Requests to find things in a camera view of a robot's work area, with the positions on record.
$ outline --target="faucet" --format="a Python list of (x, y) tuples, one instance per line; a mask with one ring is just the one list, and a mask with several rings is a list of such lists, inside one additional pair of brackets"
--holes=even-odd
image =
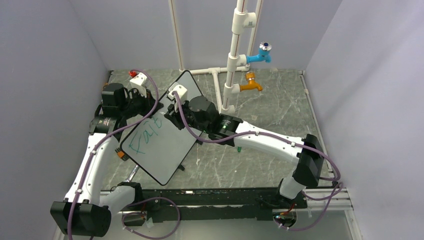
[(247, 80), (247, 85), (240, 85), (240, 92), (244, 91), (244, 90), (253, 90), (253, 89), (257, 89), (258, 91), (262, 91), (262, 86), (255, 82), (255, 73), (248, 71), (246, 73), (246, 80)]
[(268, 42), (261, 42), (259, 44), (259, 54), (256, 56), (247, 56), (246, 63), (249, 64), (253, 62), (262, 62), (264, 60), (266, 63), (270, 63), (271, 62), (270, 50), (271, 50), (271, 45)]

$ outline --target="whiteboard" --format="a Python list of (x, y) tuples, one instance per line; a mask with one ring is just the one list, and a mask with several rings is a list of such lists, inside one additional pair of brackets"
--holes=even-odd
[[(188, 70), (184, 71), (176, 82), (188, 90), (187, 100), (190, 101), (194, 97), (202, 95)], [(167, 94), (166, 92), (159, 99), (163, 108), (157, 111), (152, 118), (147, 118), (136, 125), (120, 144), (122, 151), (162, 186), (170, 181), (196, 142), (187, 129), (178, 130), (171, 121), (164, 117), (168, 106), (172, 103), (166, 97)], [(200, 136), (199, 130), (194, 128), (192, 130)]]

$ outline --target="orange faucet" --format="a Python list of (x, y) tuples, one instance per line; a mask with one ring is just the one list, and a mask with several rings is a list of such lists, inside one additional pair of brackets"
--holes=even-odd
[(240, 92), (244, 90), (253, 90), (257, 89), (258, 91), (262, 91), (262, 86), (255, 82), (255, 73), (248, 71), (246, 73), (247, 85), (240, 85)]

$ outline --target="marble table surface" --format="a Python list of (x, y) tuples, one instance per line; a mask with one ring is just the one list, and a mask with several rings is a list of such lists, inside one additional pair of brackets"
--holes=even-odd
[[(155, 80), (160, 96), (180, 75), (177, 69), (147, 69), (146, 72)], [(234, 116), (283, 135), (317, 135), (311, 108), (297, 70), (252, 69), (252, 72), (255, 72), (256, 81), (262, 85), (263, 91), (247, 90), (233, 96), (230, 103), (236, 106)], [(221, 93), (226, 75), (218, 75)], [(203, 95), (216, 104), (212, 75), (194, 75), (194, 79)], [(109, 82), (122, 83), (130, 88), (129, 80), (128, 70), (116, 70), (112, 72)], [(245, 85), (245, 72), (236, 72), (234, 83)], [(148, 84), (147, 87), (154, 91), (151, 85)], [(140, 119), (141, 116), (133, 117), (128, 120), (128, 124)], [(121, 139), (129, 132), (130, 129), (125, 130)], [(276, 187), (293, 169), (290, 163), (260, 151), (243, 148), (238, 152), (237, 148), (214, 143), (196, 143), (182, 164), (185, 171), (177, 170), (165, 186), (158, 184), (142, 169), (135, 175), (133, 182), (141, 183), (144, 189)], [(122, 161), (114, 154), (102, 189), (109, 190), (124, 181), (134, 166), (135, 163), (130, 159)], [(322, 167), (321, 176), (329, 176), (326, 164)], [(322, 181), (320, 185), (327, 186), (329, 182)]]

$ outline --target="gray wall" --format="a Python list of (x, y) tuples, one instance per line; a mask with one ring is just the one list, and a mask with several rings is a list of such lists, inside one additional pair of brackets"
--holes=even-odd
[[(70, 0), (110, 69), (178, 68), (168, 0)], [(254, 68), (305, 69), (342, 0), (264, 0), (256, 46), (273, 62)], [(186, 69), (225, 67), (236, 0), (175, 0)], [(254, 12), (256, 1), (248, 1)], [(242, 35), (246, 54), (251, 30)]]
[(67, 0), (2, 0), (0, 74), (0, 239), (51, 239), (107, 69)]
[(344, 0), (306, 80), (364, 239), (424, 239), (424, 1)]

